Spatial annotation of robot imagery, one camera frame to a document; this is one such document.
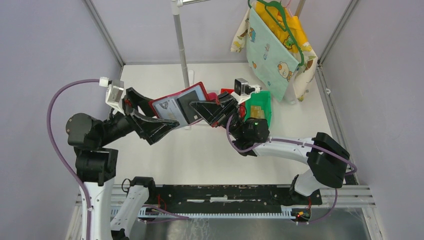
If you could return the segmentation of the dark grey credit card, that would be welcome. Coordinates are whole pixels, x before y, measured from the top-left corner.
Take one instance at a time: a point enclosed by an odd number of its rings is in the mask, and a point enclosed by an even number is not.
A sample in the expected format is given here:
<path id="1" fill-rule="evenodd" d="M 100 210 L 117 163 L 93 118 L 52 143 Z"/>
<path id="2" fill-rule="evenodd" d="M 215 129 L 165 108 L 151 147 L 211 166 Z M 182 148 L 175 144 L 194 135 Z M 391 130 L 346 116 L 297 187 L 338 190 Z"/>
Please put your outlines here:
<path id="1" fill-rule="evenodd" d="M 192 124 L 199 118 L 197 112 L 190 105 L 191 102 L 198 100 L 199 97 L 195 90 L 186 92 L 184 95 L 181 95 L 176 99 L 176 102 L 178 103 L 178 106 L 180 107 L 188 124 Z"/>

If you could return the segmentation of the red leather card holder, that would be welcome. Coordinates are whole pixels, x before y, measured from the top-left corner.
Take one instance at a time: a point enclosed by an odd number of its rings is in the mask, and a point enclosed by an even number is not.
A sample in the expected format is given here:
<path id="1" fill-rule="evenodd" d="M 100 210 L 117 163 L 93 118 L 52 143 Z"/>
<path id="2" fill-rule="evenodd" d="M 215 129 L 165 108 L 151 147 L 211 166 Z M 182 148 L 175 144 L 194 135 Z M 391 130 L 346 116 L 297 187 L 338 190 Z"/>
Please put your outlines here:
<path id="1" fill-rule="evenodd" d="M 148 105 L 157 118 L 178 121 L 179 128 L 188 128 L 197 123 L 205 123 L 190 103 L 210 101 L 217 95 L 217 90 L 207 90 L 202 82 L 198 82 L 182 91 L 149 100 Z"/>

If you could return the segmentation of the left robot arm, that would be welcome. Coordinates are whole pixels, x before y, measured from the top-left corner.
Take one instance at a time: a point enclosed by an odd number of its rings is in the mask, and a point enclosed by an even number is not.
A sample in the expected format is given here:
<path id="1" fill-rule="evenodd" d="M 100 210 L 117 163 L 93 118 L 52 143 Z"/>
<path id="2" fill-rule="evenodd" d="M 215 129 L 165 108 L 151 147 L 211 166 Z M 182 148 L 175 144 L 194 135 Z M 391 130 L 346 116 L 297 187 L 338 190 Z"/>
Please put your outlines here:
<path id="1" fill-rule="evenodd" d="M 76 155 L 76 177 L 83 184 L 83 240 L 129 239 L 142 206 L 157 198 L 154 179 L 136 176 L 118 213 L 111 215 L 119 152 L 108 144 L 134 132 L 153 145 L 179 126 L 176 120 L 156 118 L 149 101 L 130 87 L 121 100 L 122 112 L 106 120 L 77 113 L 66 124 L 68 144 Z"/>

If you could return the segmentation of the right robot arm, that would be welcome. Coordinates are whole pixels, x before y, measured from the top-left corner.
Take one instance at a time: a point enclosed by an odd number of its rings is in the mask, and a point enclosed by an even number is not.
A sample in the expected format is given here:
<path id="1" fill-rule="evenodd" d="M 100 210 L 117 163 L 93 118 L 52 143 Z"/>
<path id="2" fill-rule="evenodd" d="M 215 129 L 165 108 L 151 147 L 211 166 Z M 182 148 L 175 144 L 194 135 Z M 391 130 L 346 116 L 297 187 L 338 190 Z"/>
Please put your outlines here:
<path id="1" fill-rule="evenodd" d="M 224 128 L 228 142 L 240 155 L 283 158 L 308 166 L 291 183 L 288 196 L 293 203 L 302 204 L 324 187 L 340 189 L 345 176 L 356 171 L 350 154 L 324 132 L 307 138 L 274 137 L 266 119 L 242 119 L 242 104 L 250 97 L 224 92 L 215 100 L 196 100 L 189 105 L 211 127 Z"/>

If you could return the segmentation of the silver patterned credit card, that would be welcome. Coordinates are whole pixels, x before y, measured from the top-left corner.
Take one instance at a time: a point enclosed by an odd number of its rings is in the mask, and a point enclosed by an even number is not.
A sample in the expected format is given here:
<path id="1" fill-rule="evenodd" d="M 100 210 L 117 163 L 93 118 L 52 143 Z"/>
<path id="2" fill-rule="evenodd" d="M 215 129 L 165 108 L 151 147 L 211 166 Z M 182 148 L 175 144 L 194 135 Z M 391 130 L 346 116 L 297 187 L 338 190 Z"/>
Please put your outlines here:
<path id="1" fill-rule="evenodd" d="M 158 117 L 161 119 L 178 121 L 179 127 L 183 128 L 188 125 L 183 112 L 173 98 L 165 98 L 152 103 Z"/>

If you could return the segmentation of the red plastic bin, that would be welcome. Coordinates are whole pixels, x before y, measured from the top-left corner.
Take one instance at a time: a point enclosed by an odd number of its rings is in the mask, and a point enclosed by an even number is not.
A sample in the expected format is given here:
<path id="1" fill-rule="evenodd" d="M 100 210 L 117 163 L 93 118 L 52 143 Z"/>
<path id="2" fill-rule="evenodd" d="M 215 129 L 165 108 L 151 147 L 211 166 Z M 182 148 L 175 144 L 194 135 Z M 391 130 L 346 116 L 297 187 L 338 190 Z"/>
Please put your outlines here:
<path id="1" fill-rule="evenodd" d="M 220 90 L 220 94 L 223 94 L 223 93 L 231 94 L 233 92 L 234 92 L 234 90 L 233 89 L 230 89 L 230 88 L 222 88 Z M 239 114 L 239 116 L 241 118 L 245 118 L 246 117 L 247 109 L 246 109 L 246 105 L 245 105 L 244 102 L 239 106 L 239 108 L 238 108 L 238 114 Z"/>

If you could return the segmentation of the white stand base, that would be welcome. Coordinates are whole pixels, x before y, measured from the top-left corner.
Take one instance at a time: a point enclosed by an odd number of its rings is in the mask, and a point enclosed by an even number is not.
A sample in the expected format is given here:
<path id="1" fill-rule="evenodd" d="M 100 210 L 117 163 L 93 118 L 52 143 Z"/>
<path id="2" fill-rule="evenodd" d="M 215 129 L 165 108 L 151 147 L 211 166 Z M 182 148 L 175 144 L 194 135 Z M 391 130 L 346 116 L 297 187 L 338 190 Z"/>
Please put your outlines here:
<path id="1" fill-rule="evenodd" d="M 190 69 L 188 70 L 188 83 L 190 87 L 194 85 L 195 83 L 194 80 L 195 80 L 195 72 L 194 70 Z"/>

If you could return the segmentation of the green plastic bin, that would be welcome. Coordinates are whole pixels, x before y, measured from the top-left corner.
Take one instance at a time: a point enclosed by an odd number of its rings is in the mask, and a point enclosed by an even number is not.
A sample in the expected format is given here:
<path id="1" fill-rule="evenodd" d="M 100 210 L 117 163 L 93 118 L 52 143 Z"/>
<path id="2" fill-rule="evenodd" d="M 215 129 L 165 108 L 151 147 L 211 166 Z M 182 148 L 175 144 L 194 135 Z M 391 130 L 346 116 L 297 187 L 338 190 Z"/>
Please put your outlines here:
<path id="1" fill-rule="evenodd" d="M 269 91 L 261 91 L 259 93 L 253 93 L 249 100 L 245 102 L 246 107 L 246 116 L 247 120 L 250 118 L 250 108 L 252 105 L 261 106 L 264 110 L 265 119 L 267 120 L 267 124 L 271 126 L 272 119 L 272 102 L 271 102 L 271 93 Z"/>

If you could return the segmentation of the mint cartoon cloth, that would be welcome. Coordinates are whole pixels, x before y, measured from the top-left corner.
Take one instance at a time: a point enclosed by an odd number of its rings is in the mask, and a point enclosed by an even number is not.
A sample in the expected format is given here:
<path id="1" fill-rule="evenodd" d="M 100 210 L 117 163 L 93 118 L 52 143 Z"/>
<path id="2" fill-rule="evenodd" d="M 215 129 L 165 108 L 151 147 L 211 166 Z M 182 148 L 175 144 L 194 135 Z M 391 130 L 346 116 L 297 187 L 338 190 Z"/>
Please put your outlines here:
<path id="1" fill-rule="evenodd" d="M 256 77 L 271 95 L 282 101 L 299 62 L 278 40 L 254 9 L 250 9 L 247 27 L 246 56 Z"/>

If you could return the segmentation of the cream cartoon cloth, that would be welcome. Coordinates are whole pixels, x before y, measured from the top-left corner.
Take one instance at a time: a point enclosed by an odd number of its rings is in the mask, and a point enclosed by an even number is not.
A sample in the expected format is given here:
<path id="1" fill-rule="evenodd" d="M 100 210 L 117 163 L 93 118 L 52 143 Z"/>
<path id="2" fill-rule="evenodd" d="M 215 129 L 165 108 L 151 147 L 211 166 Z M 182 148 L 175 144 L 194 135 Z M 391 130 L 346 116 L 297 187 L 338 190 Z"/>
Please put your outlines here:
<path id="1" fill-rule="evenodd" d="M 244 15 L 244 18 L 241 21 L 241 24 L 232 40 L 232 44 L 230 47 L 231 52 L 239 53 L 243 49 L 246 50 L 248 16 L 249 10 Z M 305 95 L 309 92 L 310 83 L 313 80 L 313 75 L 317 66 L 318 57 L 313 49 L 311 50 L 311 53 L 308 54 L 308 57 L 309 61 L 306 64 L 306 68 L 297 67 L 297 73 L 295 74 L 294 79 L 289 82 L 289 86 L 285 92 L 283 99 L 287 99 L 287 101 L 289 102 L 301 102 L 304 100 Z"/>

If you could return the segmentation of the green clothes hanger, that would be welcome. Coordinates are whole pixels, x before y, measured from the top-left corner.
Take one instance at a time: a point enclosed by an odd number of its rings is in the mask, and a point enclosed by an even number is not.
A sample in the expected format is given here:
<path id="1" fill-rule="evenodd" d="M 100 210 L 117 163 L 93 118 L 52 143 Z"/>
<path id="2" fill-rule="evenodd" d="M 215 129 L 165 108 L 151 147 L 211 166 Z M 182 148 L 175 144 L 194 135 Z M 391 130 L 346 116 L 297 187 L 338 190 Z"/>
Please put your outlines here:
<path id="1" fill-rule="evenodd" d="M 248 6 L 246 56 L 251 66 L 306 68 L 312 47 L 299 18 L 275 0 L 249 0 Z"/>

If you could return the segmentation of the yellow garment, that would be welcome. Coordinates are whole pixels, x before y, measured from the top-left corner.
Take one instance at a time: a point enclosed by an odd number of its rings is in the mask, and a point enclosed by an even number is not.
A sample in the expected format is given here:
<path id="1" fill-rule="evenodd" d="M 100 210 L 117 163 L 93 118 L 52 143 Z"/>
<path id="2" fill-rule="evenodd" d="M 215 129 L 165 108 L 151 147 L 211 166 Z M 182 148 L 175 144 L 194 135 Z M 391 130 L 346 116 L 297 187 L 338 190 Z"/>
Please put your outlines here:
<path id="1" fill-rule="evenodd" d="M 281 2 L 258 0 L 254 10 L 289 52 L 312 51 L 299 18 L 291 15 Z"/>

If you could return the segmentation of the silver stand pole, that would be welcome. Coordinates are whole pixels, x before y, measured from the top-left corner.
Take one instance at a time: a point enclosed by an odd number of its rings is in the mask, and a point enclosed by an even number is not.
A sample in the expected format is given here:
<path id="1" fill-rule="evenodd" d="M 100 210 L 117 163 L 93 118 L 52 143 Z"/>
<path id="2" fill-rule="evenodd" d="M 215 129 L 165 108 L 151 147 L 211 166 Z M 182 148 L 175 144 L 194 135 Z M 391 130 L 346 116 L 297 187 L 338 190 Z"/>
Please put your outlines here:
<path id="1" fill-rule="evenodd" d="M 173 15 L 177 44 L 178 44 L 178 52 L 179 52 L 179 59 L 180 59 L 180 65 L 182 70 L 184 87 L 188 88 L 190 86 L 190 78 L 189 78 L 189 70 L 188 70 L 186 53 L 185 53 L 181 17 L 180 17 L 180 7 L 183 5 L 183 1 L 171 0 L 170 2 L 171 2 L 171 12 Z"/>

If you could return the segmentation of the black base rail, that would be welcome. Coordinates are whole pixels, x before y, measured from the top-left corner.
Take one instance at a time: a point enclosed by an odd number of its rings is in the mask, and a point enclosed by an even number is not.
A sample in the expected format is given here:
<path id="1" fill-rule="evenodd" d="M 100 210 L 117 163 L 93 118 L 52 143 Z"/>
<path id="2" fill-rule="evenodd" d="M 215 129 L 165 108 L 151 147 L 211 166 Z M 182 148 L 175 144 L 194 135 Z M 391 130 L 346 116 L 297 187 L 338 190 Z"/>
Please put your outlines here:
<path id="1" fill-rule="evenodd" d="M 289 185 L 156 185 L 146 203 L 175 214 L 266 214 L 323 201 L 319 190 L 302 196 Z"/>

